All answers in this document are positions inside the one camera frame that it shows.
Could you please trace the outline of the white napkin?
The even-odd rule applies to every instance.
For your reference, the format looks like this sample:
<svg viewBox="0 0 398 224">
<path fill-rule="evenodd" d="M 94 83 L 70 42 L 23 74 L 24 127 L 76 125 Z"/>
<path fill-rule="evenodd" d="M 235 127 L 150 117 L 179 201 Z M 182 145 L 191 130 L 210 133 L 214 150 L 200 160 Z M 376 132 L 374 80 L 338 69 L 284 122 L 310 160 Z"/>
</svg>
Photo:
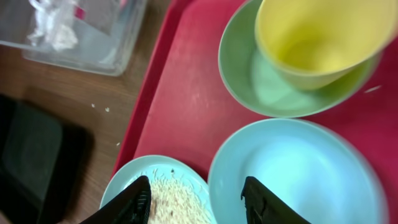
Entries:
<svg viewBox="0 0 398 224">
<path fill-rule="evenodd" d="M 55 51 L 73 49 L 78 37 L 73 30 L 76 0 L 29 0 L 34 8 L 35 26 L 27 36 L 30 44 L 38 47 L 47 44 Z"/>
</svg>

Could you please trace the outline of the red snack wrapper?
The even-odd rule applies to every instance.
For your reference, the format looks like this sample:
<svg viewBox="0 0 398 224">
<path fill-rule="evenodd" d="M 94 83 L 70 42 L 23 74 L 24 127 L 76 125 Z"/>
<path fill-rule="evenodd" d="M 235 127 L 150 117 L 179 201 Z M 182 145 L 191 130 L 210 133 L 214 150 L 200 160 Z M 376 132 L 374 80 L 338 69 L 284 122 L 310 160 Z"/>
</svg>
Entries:
<svg viewBox="0 0 398 224">
<path fill-rule="evenodd" d="M 123 9 L 127 4 L 127 0 L 119 0 L 119 8 Z M 79 20 L 83 20 L 85 18 L 85 10 L 80 6 L 75 7 L 75 17 Z"/>
</svg>

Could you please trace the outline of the yellow plastic cup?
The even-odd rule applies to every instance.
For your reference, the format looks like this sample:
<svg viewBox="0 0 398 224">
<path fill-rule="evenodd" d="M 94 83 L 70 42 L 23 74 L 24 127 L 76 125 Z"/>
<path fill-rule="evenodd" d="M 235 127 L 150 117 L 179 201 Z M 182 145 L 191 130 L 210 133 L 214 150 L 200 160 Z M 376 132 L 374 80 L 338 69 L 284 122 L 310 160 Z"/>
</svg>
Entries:
<svg viewBox="0 0 398 224">
<path fill-rule="evenodd" d="M 263 0 L 255 20 L 263 56 L 302 90 L 345 76 L 396 34 L 396 0 Z"/>
</svg>

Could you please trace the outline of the light blue bowl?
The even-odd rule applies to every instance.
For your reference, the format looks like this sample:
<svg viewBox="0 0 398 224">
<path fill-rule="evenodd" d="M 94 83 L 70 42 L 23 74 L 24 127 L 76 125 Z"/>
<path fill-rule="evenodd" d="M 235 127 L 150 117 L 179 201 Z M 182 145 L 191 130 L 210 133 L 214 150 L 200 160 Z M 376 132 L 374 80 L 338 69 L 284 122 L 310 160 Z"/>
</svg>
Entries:
<svg viewBox="0 0 398 224">
<path fill-rule="evenodd" d="M 241 192 L 253 176 L 310 223 L 388 223 L 386 196 L 365 157 L 318 124 L 265 119 L 232 134 L 208 176 L 217 223 L 245 223 Z"/>
</svg>

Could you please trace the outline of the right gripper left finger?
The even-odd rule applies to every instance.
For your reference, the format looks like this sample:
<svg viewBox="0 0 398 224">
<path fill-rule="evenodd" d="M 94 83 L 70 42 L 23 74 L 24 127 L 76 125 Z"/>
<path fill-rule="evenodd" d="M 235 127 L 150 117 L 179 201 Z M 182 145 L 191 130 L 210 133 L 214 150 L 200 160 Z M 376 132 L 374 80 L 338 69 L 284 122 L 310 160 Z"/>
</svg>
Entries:
<svg viewBox="0 0 398 224">
<path fill-rule="evenodd" d="M 81 224 L 148 224 L 150 206 L 149 178 L 142 175 Z"/>
</svg>

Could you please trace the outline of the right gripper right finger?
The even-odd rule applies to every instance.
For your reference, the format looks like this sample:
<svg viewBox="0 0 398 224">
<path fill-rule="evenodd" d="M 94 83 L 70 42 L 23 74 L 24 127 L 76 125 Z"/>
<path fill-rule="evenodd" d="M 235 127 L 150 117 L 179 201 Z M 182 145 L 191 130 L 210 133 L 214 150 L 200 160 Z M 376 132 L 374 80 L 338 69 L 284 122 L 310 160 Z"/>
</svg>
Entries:
<svg viewBox="0 0 398 224">
<path fill-rule="evenodd" d="M 241 200 L 248 224 L 310 224 L 253 176 L 246 177 Z"/>
</svg>

